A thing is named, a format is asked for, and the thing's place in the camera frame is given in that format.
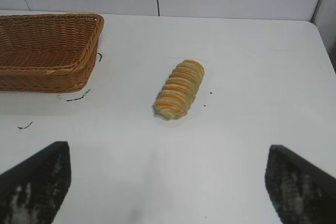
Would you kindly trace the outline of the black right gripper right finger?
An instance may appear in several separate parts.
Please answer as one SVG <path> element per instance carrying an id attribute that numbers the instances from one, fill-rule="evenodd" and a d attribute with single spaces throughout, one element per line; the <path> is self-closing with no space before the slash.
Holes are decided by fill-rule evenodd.
<path id="1" fill-rule="evenodd" d="M 335 178 L 283 145 L 271 145 L 265 187 L 282 223 L 335 223 Z"/>

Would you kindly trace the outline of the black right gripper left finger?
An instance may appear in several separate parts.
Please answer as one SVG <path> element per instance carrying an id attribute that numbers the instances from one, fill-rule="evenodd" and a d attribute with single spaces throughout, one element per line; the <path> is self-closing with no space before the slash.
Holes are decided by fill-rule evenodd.
<path id="1" fill-rule="evenodd" d="M 56 141 L 1 174 L 1 223 L 53 223 L 70 185 L 69 144 Z"/>

